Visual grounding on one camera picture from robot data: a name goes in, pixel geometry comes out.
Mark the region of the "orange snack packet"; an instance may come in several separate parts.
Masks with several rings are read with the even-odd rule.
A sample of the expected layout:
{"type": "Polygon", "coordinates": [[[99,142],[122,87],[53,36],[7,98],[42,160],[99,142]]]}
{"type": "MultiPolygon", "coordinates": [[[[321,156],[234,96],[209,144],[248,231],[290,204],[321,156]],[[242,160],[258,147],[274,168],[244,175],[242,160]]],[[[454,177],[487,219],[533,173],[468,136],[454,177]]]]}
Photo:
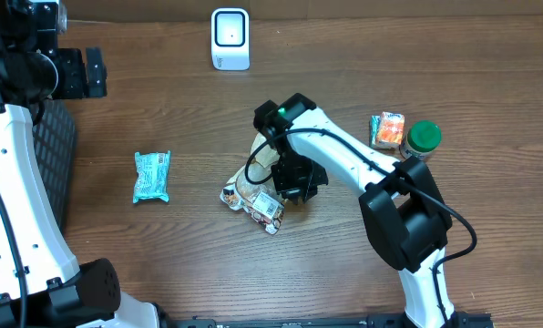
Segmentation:
{"type": "Polygon", "coordinates": [[[398,113],[383,112],[379,118],[375,144],[383,149],[398,147],[404,135],[405,116],[398,113]]]}

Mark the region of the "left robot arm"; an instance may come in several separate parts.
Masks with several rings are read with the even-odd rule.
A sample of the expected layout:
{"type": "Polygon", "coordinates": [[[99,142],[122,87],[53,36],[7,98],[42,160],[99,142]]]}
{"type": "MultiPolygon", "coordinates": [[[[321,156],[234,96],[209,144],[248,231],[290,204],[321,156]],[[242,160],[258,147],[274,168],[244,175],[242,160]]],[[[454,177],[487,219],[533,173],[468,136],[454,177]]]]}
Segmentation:
{"type": "Polygon", "coordinates": [[[59,1],[0,1],[0,327],[164,327],[107,259],[79,264],[57,225],[34,147],[49,100],[103,97],[98,49],[61,48],[59,1]]]}

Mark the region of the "beige snack pouch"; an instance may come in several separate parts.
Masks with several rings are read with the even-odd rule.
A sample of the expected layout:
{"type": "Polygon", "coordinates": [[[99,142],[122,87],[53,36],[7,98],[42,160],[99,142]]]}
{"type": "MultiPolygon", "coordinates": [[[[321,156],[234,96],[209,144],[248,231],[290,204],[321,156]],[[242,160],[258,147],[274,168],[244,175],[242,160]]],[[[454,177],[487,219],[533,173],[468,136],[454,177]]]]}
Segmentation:
{"type": "MultiPolygon", "coordinates": [[[[250,162],[250,179],[259,181],[269,176],[272,164],[279,158],[274,149],[265,146],[250,162]]],[[[277,194],[272,179],[254,185],[245,179],[244,170],[245,167],[241,167],[227,180],[220,193],[220,200],[231,210],[244,210],[267,233],[274,235],[282,225],[286,200],[277,194]]]]}

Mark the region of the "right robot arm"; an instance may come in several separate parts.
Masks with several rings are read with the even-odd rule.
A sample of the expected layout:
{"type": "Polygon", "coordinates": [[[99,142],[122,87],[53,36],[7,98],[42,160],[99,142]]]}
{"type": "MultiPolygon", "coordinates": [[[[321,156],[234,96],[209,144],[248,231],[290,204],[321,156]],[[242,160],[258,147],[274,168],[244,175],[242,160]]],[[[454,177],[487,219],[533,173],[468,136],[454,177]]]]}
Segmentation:
{"type": "Polygon", "coordinates": [[[253,126],[279,156],[268,177],[276,192],[305,202],[334,175],[357,197],[373,249],[399,273],[406,323],[451,326],[455,308],[440,261],[452,223],[426,164],[367,147],[300,93],[280,105],[263,103],[253,126]]]}

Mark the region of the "green lid jar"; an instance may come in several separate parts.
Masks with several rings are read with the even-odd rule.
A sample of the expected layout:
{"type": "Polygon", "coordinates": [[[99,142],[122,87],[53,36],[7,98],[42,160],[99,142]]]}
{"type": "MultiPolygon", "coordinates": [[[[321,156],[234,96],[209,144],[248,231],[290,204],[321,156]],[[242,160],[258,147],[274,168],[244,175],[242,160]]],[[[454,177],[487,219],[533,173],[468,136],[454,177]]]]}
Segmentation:
{"type": "Polygon", "coordinates": [[[400,154],[405,159],[426,159],[439,147],[442,137],[441,129],[436,123],[429,120],[418,121],[404,136],[399,146],[400,154]]]}

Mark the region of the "teal tissue packet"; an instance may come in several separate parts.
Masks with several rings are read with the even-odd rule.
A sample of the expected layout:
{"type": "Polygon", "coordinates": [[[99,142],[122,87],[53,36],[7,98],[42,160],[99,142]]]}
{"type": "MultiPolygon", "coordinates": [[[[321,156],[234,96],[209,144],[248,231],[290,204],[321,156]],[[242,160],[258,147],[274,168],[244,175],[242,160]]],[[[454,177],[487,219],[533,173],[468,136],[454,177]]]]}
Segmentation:
{"type": "Polygon", "coordinates": [[[379,130],[381,118],[379,116],[371,116],[370,121],[370,147],[373,149],[379,149],[380,146],[376,140],[376,136],[379,130]]]}

